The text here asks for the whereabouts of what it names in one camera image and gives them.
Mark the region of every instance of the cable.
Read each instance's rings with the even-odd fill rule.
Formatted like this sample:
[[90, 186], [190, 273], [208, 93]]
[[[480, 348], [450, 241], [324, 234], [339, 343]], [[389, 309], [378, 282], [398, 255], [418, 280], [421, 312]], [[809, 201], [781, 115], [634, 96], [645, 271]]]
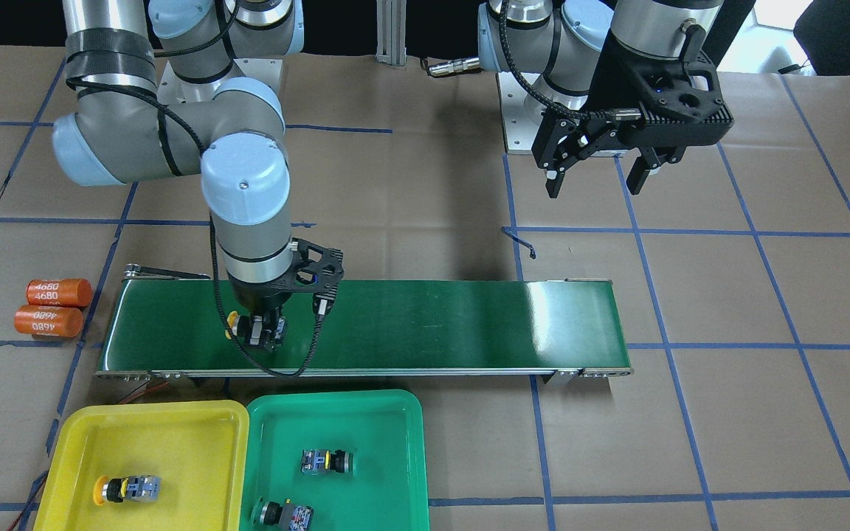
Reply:
[[223, 27], [222, 30], [219, 31], [218, 35], [215, 35], [215, 37], [212, 37], [212, 39], [205, 41], [205, 43], [193, 46], [191, 48], [183, 48], [182, 50], [155, 52], [153, 54], [153, 57], [162, 58], [162, 57], [184, 56], [184, 55], [196, 53], [198, 51], [202, 51], [202, 50], [208, 48], [209, 46], [212, 46], [213, 44], [218, 43], [219, 41], [224, 39], [227, 34], [229, 34], [229, 30], [230, 30], [230, 28], [232, 28], [232, 24], [234, 24], [235, 19], [238, 18], [238, 11], [241, 9], [241, 7], [242, 7], [241, 0], [235, 0], [235, 9], [232, 10], [232, 16], [230, 16], [229, 20], [226, 21], [225, 27]]
[[258, 360], [254, 359], [254, 357], [247, 352], [245, 346], [242, 345], [242, 342], [238, 340], [238, 336], [235, 335], [232, 327], [229, 326], [229, 317], [225, 314], [225, 306], [222, 305], [222, 288], [221, 281], [218, 278], [218, 249], [215, 248], [215, 222], [212, 220], [212, 216], [209, 216], [209, 247], [212, 252], [212, 295], [215, 295], [215, 308], [218, 309], [218, 317], [222, 320], [223, 326], [225, 326], [225, 332], [227, 335], [232, 337], [232, 343], [235, 345], [235, 349], [245, 357], [247, 362], [249, 362], [252, 366], [257, 367], [257, 369], [262, 370], [263, 372], [269, 373], [271, 376], [277, 376], [281, 378], [296, 378], [297, 376], [301, 376], [307, 367], [310, 366], [311, 361], [314, 360], [314, 354], [317, 353], [317, 341], [320, 340], [320, 329], [323, 328], [324, 316], [318, 313], [316, 315], [316, 320], [314, 320], [314, 337], [311, 339], [310, 347], [307, 349], [307, 356], [304, 357], [303, 363], [300, 364], [300, 369], [295, 370], [294, 372], [280, 372], [279, 370], [269, 369], [265, 367]]
[[47, 481], [47, 479], [48, 471], [44, 471], [43, 473], [41, 473], [40, 476], [38, 476], [37, 479], [35, 479], [35, 481], [38, 482], [37, 488], [35, 488], [35, 491], [32, 492], [30, 496], [28, 496], [26, 503], [24, 503], [24, 506], [21, 508], [21, 512], [19, 512], [18, 516], [15, 517], [15, 520], [11, 522], [11, 525], [9, 526], [9, 529], [7, 529], [7, 531], [14, 531], [15, 527], [17, 527], [17, 525], [21, 521], [21, 518], [23, 518], [24, 515], [26, 515], [26, 513], [31, 510], [31, 504], [35, 503], [35, 498], [37, 498], [38, 494], [41, 493], [41, 488], [44, 488], [44, 482]]
[[[68, 84], [74, 87], [85, 87], [97, 90], [111, 91], [111, 93], [125, 94], [129, 95], [129, 97], [135, 97], [138, 100], [145, 101], [149, 105], [152, 105], [155, 108], [158, 108], [166, 117], [171, 118], [176, 124], [179, 124], [186, 130], [190, 137], [192, 137], [193, 142], [196, 143], [196, 147], [198, 148], [199, 154], [205, 152], [205, 145], [202, 144], [202, 140], [199, 139], [198, 134], [196, 134], [195, 130], [192, 129], [192, 125], [189, 125], [185, 120], [179, 117], [176, 112], [172, 112], [166, 105], [159, 103], [155, 98], [149, 97], [146, 94], [139, 93], [138, 91], [131, 90], [131, 88], [123, 88], [116, 85], [108, 85], [105, 83], [94, 83], [91, 81], [81, 81], [81, 80], [68, 80]], [[279, 370], [269, 369], [262, 365], [258, 360], [254, 359], [249, 352], [242, 345], [241, 341], [238, 340], [238, 336], [235, 335], [232, 327], [229, 326], [229, 319], [225, 313], [225, 306], [222, 305], [222, 293], [221, 293], [221, 282], [218, 278], [218, 249], [215, 245], [215, 221], [212, 220], [212, 216], [209, 216], [209, 243], [210, 243], [210, 251], [212, 252], [212, 293], [215, 295], [215, 308], [218, 310], [219, 319], [222, 319], [222, 324], [225, 326], [225, 332], [227, 335], [232, 337], [232, 342], [235, 344], [238, 352], [245, 357], [247, 362], [249, 362], [252, 366], [257, 367], [257, 369], [262, 370], [263, 372], [269, 373], [271, 376], [277, 377], [287, 377], [287, 378], [296, 378], [297, 376], [301, 376], [307, 367], [310, 366], [311, 361], [314, 359], [314, 354], [317, 353], [317, 341], [320, 337], [320, 329], [323, 328], [323, 322], [325, 317], [320, 315], [319, 313], [316, 315], [316, 321], [314, 322], [314, 337], [311, 339], [309, 350], [307, 350], [307, 356], [304, 357], [304, 361], [300, 364], [300, 368], [295, 370], [294, 372], [281, 372]]]
[[163, 389], [163, 387], [166, 387], [166, 386], [169, 386], [169, 380], [162, 382], [162, 383], [157, 383], [155, 386], [152, 386], [152, 387], [146, 387], [146, 389], [139, 391], [139, 393], [137, 393], [135, 395], [125, 396], [122, 399], [120, 399], [120, 401], [118, 401], [117, 405], [121, 406], [121, 404], [124, 404], [124, 403], [131, 403], [131, 401], [136, 400], [139, 397], [146, 396], [149, 393], [155, 393], [156, 391], [159, 391], [160, 389]]
[[192, 138], [192, 141], [195, 142], [196, 148], [198, 148], [200, 154], [205, 152], [205, 145], [202, 144], [202, 139], [199, 138], [199, 135], [196, 133], [196, 131], [192, 129], [192, 125], [189, 125], [188, 122], [179, 117], [179, 115], [176, 114], [176, 112], [172, 111], [171, 108], [168, 108], [166, 107], [166, 105], [163, 105], [159, 103], [159, 101], [156, 101], [156, 98], [149, 97], [148, 95], [143, 93], [139, 93], [139, 91], [134, 91], [132, 90], [132, 88], [121, 87], [118, 85], [109, 85], [107, 83], [94, 83], [92, 81], [82, 80], [68, 80], [67, 82], [69, 85], [71, 85], [71, 87], [84, 87], [101, 91], [111, 91], [111, 93], [124, 94], [128, 95], [129, 97], [135, 97], [138, 100], [145, 101], [149, 105], [158, 108], [159, 112], [162, 112], [166, 115], [166, 117], [176, 122], [176, 124], [179, 124], [179, 127], [182, 127], [183, 130], [186, 130], [186, 132]]
[[529, 81], [523, 77], [523, 74], [520, 73], [520, 70], [517, 69], [516, 64], [514, 63], [514, 56], [510, 53], [510, 44], [507, 43], [507, 13], [510, 9], [510, 0], [503, 0], [503, 3], [500, 4], [500, 17], [498, 19], [498, 27], [500, 28], [500, 49], [503, 51], [503, 58], [507, 63], [507, 68], [510, 69], [510, 73], [514, 75], [517, 83], [520, 84], [520, 88], [523, 88], [524, 91], [527, 92], [534, 100], [539, 101], [549, 110], [556, 112], [560, 117], [573, 118], [576, 120], [591, 120], [598, 117], [605, 117], [608, 113], [606, 111], [597, 111], [597, 112], [580, 112], [573, 111], [571, 108], [563, 105], [562, 103], [552, 101], [550, 98], [547, 98], [545, 95], [541, 94], [540, 91], [537, 91]]
[[429, 64], [427, 58], [418, 58], [418, 66], [420, 66], [422, 70], [425, 71], [425, 74], [428, 74], [428, 77], [435, 77], [434, 75], [432, 75], [432, 71], [428, 68]]

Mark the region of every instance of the black chair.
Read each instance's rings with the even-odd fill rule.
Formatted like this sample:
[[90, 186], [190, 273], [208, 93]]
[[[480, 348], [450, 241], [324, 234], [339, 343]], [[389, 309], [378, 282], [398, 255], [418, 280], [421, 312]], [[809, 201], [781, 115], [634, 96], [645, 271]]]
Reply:
[[814, 0], [792, 34], [819, 75], [850, 75], [850, 0]]

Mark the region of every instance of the orange cylinder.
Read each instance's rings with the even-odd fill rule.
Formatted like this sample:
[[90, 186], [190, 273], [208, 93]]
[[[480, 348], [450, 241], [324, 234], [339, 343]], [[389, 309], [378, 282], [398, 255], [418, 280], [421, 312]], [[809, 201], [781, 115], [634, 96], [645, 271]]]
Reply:
[[28, 282], [24, 289], [28, 305], [69, 306], [83, 308], [90, 305], [94, 289], [87, 279]]
[[75, 337], [84, 328], [84, 313], [77, 308], [21, 306], [15, 312], [15, 330], [34, 336]]

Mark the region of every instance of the green conveyor belt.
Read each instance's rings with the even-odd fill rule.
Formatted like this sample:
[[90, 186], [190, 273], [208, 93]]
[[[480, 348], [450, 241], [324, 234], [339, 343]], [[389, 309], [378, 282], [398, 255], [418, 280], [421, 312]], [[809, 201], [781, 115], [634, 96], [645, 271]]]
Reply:
[[[226, 339], [205, 280], [128, 279], [98, 374], [259, 376]], [[226, 310], [243, 310], [223, 282]], [[296, 369], [313, 333], [311, 296], [284, 305], [270, 367]], [[306, 375], [631, 371], [611, 282], [344, 281]]]

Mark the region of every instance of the yellow tray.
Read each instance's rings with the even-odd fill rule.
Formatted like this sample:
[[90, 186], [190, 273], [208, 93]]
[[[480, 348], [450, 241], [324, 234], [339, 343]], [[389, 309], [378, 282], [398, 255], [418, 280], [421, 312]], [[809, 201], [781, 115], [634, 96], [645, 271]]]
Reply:
[[[237, 531], [249, 414], [236, 401], [85, 407], [64, 423], [35, 531]], [[97, 478], [161, 478], [152, 503], [98, 507]]]

